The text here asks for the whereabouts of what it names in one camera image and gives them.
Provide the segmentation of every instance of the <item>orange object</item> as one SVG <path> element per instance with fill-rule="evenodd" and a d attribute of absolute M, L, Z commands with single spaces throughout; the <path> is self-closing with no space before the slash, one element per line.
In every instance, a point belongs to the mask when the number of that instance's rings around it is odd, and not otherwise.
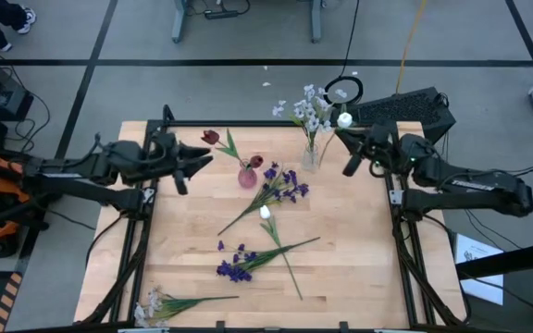
<path fill-rule="evenodd" d="M 9 163 L 1 157 L 0 167 L 11 167 L 13 170 L 22 173 L 22 165 Z M 21 191 L 16 183 L 7 179 L 0 179 L 0 193 L 16 194 L 20 203 L 25 203 L 31 198 L 29 194 Z M 18 232 L 18 226 L 18 223 L 14 221 L 7 221 L 4 226 L 0 227 L 0 237 L 15 234 Z"/>

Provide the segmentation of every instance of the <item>yellow cable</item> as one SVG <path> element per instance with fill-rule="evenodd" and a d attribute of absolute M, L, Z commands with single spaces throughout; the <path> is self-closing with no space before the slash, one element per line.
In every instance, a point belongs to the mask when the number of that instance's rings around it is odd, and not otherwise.
<path fill-rule="evenodd" d="M 421 19 L 421 16 L 423 16 L 423 10 L 425 9 L 426 4 L 427 0 L 423 0 L 421 2 L 421 7 L 418 8 L 418 12 L 416 13 L 415 23 L 413 23 L 411 33 L 408 35 L 408 41 L 406 41 L 406 46 L 404 47 L 403 61 L 400 63 L 400 74 L 398 75 L 398 82 L 396 83 L 396 94 L 398 94 L 398 91 L 400 90 L 400 84 L 403 82 L 404 62 L 406 61 L 406 54 L 408 54 L 408 46 L 411 44 L 411 40 L 413 39 L 413 35 L 416 31 L 416 26 L 418 25 L 418 21 Z"/>

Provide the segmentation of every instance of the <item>red tulip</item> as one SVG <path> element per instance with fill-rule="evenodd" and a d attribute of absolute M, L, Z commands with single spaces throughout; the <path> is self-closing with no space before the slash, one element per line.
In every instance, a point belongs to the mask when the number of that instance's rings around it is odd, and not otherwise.
<path fill-rule="evenodd" d="M 263 165 L 263 157 L 260 155 L 252 156 L 250 159 L 250 166 L 253 168 L 258 168 Z"/>
<path fill-rule="evenodd" d="M 201 140 L 209 144 L 216 144 L 219 141 L 219 133 L 214 130 L 204 130 Z"/>

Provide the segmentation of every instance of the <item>shoe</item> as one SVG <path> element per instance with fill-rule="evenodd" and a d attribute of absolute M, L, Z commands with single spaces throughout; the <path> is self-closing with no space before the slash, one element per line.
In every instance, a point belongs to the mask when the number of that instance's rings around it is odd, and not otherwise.
<path fill-rule="evenodd" d="M 11 50 L 12 47 L 13 47 L 13 45 L 11 43 L 7 43 L 6 46 L 0 48 L 0 51 L 1 52 L 7 52 L 7 51 Z"/>
<path fill-rule="evenodd" d="M 26 24 L 24 24 L 24 27 L 22 27 L 22 29 L 17 30 L 17 32 L 19 34 L 26 34 L 30 32 L 31 25 L 34 24 L 34 22 L 36 22 L 36 13 L 34 12 L 34 10 L 26 6 L 21 6 L 21 7 L 26 12 Z"/>

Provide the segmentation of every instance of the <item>white paper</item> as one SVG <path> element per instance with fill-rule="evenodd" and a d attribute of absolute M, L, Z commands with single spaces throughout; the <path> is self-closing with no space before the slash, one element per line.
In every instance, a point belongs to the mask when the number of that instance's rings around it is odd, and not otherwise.
<path fill-rule="evenodd" d="M 460 264 L 466 261 L 484 258 L 494 254 L 502 253 L 501 250 L 481 243 L 480 241 L 467 238 L 458 234 L 456 242 L 455 263 Z M 481 277 L 480 280 L 503 286 L 503 275 L 492 277 Z M 503 291 L 499 288 L 486 285 L 474 279 L 462 280 L 464 292 L 480 299 L 503 305 Z"/>

